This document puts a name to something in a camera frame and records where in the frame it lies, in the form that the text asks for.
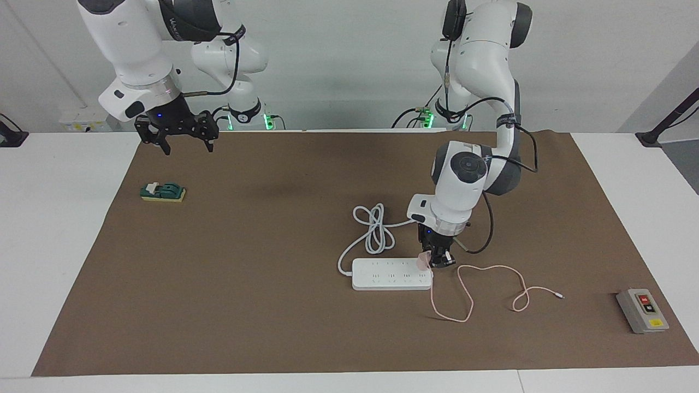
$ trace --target black mount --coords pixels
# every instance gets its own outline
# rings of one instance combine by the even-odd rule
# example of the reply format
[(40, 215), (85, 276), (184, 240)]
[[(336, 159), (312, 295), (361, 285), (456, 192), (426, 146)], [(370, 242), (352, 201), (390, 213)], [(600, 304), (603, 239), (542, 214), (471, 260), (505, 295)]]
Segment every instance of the black mount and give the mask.
[(449, 0), (447, 12), (442, 25), (442, 35), (449, 41), (456, 41), (463, 33), (463, 25), (466, 23), (466, 2), (464, 0)]
[(257, 116), (258, 113), (262, 110), (262, 102), (260, 102), (260, 99), (257, 99), (257, 104), (252, 107), (251, 109), (244, 110), (243, 112), (240, 112), (239, 110), (235, 109), (229, 109), (228, 111), (236, 118), (236, 120), (239, 123), (249, 123), (253, 117)]
[(12, 131), (5, 123), (0, 122), (0, 135), (5, 138), (4, 141), (0, 142), (0, 148), (18, 148), (27, 139), (29, 132)]
[(442, 106), (442, 104), (439, 102), (439, 99), (435, 102), (435, 109), (437, 110), (437, 113), (439, 116), (442, 116), (443, 118), (447, 119), (447, 122), (450, 124), (458, 123), (461, 121), (461, 118), (463, 117), (463, 113), (459, 114), (457, 112), (447, 110), (445, 107)]
[(697, 101), (699, 101), (699, 87), (685, 98), (662, 122), (656, 125), (655, 128), (648, 132), (637, 132), (636, 138), (647, 148), (662, 148), (663, 146), (658, 143), (660, 135)]

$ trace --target black cable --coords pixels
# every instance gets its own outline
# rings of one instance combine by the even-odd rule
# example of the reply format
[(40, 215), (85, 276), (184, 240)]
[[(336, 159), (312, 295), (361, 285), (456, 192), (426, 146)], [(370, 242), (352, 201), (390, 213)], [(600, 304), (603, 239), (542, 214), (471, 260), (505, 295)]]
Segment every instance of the black cable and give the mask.
[(429, 108), (430, 103), (432, 103), (432, 100), (434, 100), (437, 94), (439, 94), (439, 91), (442, 89), (442, 87), (444, 87), (444, 84), (441, 84), (439, 85), (439, 87), (437, 87), (437, 91), (435, 91), (435, 94), (432, 94), (432, 97), (430, 97), (430, 99), (427, 101), (427, 103), (425, 104), (425, 108)]
[(4, 113), (0, 113), (0, 116), (6, 118), (7, 121), (9, 121), (13, 126), (17, 127), (17, 129), (20, 130), (20, 132), (24, 132), (24, 130), (23, 130), (20, 126), (18, 126), (17, 123), (15, 123), (14, 121), (12, 121), (12, 119), (10, 119), (9, 117), (5, 116)]
[(466, 114), (467, 110), (469, 110), (469, 109), (473, 108), (474, 106), (478, 105), (479, 103), (482, 103), (485, 101), (500, 101), (501, 103), (507, 103), (507, 101), (505, 101), (504, 99), (502, 99), (500, 97), (486, 97), (484, 99), (480, 99), (480, 100), (470, 104), (469, 106), (465, 107), (463, 110), (460, 110), (459, 112), (456, 112), (456, 113), (459, 115), (459, 117), (461, 117), (461, 116)]
[(449, 81), (449, 58), (452, 57), (452, 44), (453, 43), (454, 43), (453, 41), (449, 41), (449, 49), (447, 50), (447, 62), (444, 65), (444, 80), (443, 80), (443, 83), (444, 83), (444, 101), (445, 101), (445, 105), (447, 106), (446, 107), (447, 113), (451, 113), (451, 111), (449, 110), (449, 82), (448, 81)]
[(401, 115), (398, 116), (398, 118), (396, 118), (396, 121), (393, 123), (393, 125), (391, 125), (391, 128), (396, 128), (396, 124), (398, 124), (398, 122), (401, 121), (403, 116), (407, 115), (410, 112), (417, 112), (417, 111), (418, 110), (416, 108), (410, 108), (410, 109), (406, 110), (405, 112), (401, 113)]
[(231, 84), (228, 86), (228, 88), (222, 92), (206, 92), (206, 91), (204, 91), (204, 92), (184, 93), (184, 96), (185, 97), (223, 96), (223, 95), (228, 94), (233, 89), (233, 86), (236, 84), (236, 81), (238, 79), (238, 66), (240, 66), (240, 40), (236, 40), (236, 67), (233, 70), (233, 80), (231, 80)]
[(531, 168), (531, 167), (529, 167), (529, 166), (527, 166), (527, 165), (525, 165), (525, 164), (523, 164), (515, 159), (505, 157), (502, 155), (492, 155), (492, 156), (490, 156), (490, 158), (504, 159), (505, 161), (510, 162), (512, 164), (515, 164), (522, 169), (526, 169), (527, 171), (530, 171), (532, 173), (537, 173), (539, 171), (539, 147), (536, 144), (536, 138), (534, 138), (534, 135), (532, 135), (531, 132), (525, 130), (524, 127), (522, 127), (521, 125), (515, 124), (514, 126), (518, 130), (524, 132), (531, 139), (531, 143), (534, 145), (534, 168)]
[(674, 126), (679, 126), (680, 124), (682, 124), (682, 123), (684, 123), (685, 121), (689, 120), (690, 117), (694, 116), (694, 114), (697, 113), (697, 110), (699, 110), (699, 106), (697, 106), (696, 108), (694, 108), (694, 111), (692, 111), (692, 113), (690, 113), (689, 116), (687, 116), (687, 117), (685, 117), (684, 119), (682, 119), (682, 120), (680, 120), (680, 121), (674, 123), (674, 124), (671, 125), (671, 126), (668, 126), (668, 128), (673, 128)]
[(488, 216), (490, 217), (490, 232), (488, 233), (488, 239), (485, 240), (485, 244), (483, 247), (479, 248), (476, 251), (471, 251), (471, 250), (465, 250), (469, 254), (480, 254), (488, 248), (490, 245), (490, 241), (493, 240), (493, 233), (495, 232), (495, 219), (493, 218), (493, 206), (490, 206), (490, 201), (488, 200), (488, 196), (485, 194), (485, 192), (482, 194), (483, 195), (483, 200), (485, 201), (486, 206), (488, 206)]
[(212, 117), (216, 117), (216, 114), (217, 114), (218, 112), (222, 111), (222, 110), (226, 110), (226, 106), (222, 106), (222, 107), (220, 107), (220, 108), (216, 108), (216, 110), (214, 110), (214, 112), (211, 114), (211, 116), (212, 116)]
[(422, 117), (419, 117), (419, 116), (416, 117), (415, 119), (410, 120), (410, 121), (408, 122), (408, 125), (405, 126), (405, 128), (415, 128), (415, 126), (417, 126), (417, 123), (419, 123), (420, 120), (423, 120), (423, 118), (422, 118)]
[(271, 115), (270, 116), (273, 119), (281, 119), (282, 120), (282, 125), (284, 126), (284, 129), (287, 129), (287, 123), (284, 121), (284, 118), (279, 116), (279, 115)]

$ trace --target white table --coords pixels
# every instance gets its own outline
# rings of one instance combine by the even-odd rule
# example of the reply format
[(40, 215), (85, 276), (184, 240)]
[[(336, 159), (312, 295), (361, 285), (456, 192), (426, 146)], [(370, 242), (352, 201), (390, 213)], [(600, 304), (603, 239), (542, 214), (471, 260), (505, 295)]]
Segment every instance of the white table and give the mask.
[[(661, 150), (633, 135), (573, 136), (699, 347), (699, 196)], [(32, 134), (21, 148), (0, 150), (0, 392), (684, 393), (699, 386), (699, 366), (29, 378), (138, 143), (132, 133)]]

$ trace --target white wall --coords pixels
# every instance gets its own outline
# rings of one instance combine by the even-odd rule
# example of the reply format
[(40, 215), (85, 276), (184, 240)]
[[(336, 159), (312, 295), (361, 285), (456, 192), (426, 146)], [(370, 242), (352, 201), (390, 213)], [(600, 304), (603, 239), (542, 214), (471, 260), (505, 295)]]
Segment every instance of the white wall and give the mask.
[[(699, 88), (699, 42), (626, 120), (619, 132), (652, 130), (697, 88)], [(690, 108), (678, 121), (688, 116), (697, 105), (699, 103)], [(699, 114), (666, 130), (659, 140), (660, 142), (670, 142), (698, 138)]]
[[(7, 27), (12, 18), (4, 2), (89, 105), (113, 70), (74, 0), (0, 0), (0, 109), (34, 131), (59, 129), (60, 107), (77, 108), (78, 100), (45, 60), (33, 57), (22, 32)], [(533, 30), (510, 62), (530, 129), (618, 130), (699, 36), (696, 0), (525, 2), (534, 10)], [(439, 85), (429, 50), (439, 38), (446, 0), (237, 3), (249, 34), (270, 52), (268, 69), (253, 76), (260, 95), (291, 128), (388, 127)], [(184, 71), (184, 88), (216, 88), (194, 68), (190, 45), (166, 43)], [(205, 100), (192, 99), (193, 110), (223, 104)], [(45, 108), (41, 116), (39, 107)], [(475, 114), (475, 129), (490, 127), (487, 107)]]

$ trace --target cable clamp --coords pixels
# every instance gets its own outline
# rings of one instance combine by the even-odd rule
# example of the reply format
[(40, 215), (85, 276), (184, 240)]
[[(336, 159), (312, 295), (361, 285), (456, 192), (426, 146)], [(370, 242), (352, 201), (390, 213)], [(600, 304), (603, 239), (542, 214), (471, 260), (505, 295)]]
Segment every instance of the cable clamp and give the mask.
[(500, 128), (500, 126), (503, 125), (507, 125), (507, 128), (512, 128), (515, 124), (519, 124), (519, 119), (514, 113), (508, 113), (507, 115), (498, 117), (496, 124), (496, 128)]
[(249, 123), (253, 117), (260, 113), (261, 110), (262, 102), (260, 102), (260, 99), (257, 99), (257, 105), (255, 105), (254, 108), (245, 110), (243, 112), (232, 108), (228, 109), (228, 111), (238, 120), (238, 122), (243, 124)]
[(230, 35), (228, 38), (225, 38), (223, 40), (223, 43), (226, 44), (227, 46), (233, 45), (234, 43), (238, 42), (245, 35), (246, 31), (247, 30), (245, 29), (245, 25), (241, 24), (240, 29), (238, 29), (238, 31), (236, 31), (235, 33)]
[(463, 113), (452, 112), (450, 110), (447, 111), (447, 109), (439, 103), (439, 99), (437, 99), (437, 102), (435, 102), (435, 109), (440, 116), (447, 119), (447, 121), (452, 124), (459, 122), (459, 120), (461, 120), (463, 117)]

